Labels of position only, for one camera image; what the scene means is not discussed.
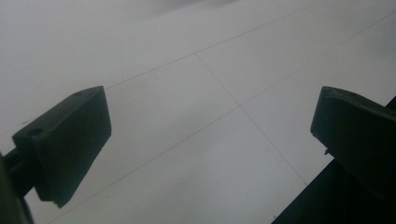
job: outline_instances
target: white tile floor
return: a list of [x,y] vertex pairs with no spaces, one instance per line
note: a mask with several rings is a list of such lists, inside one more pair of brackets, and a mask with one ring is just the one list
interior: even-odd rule
[[320,88],[396,95],[393,0],[0,1],[0,148],[106,87],[113,135],[36,223],[271,223],[332,159]]

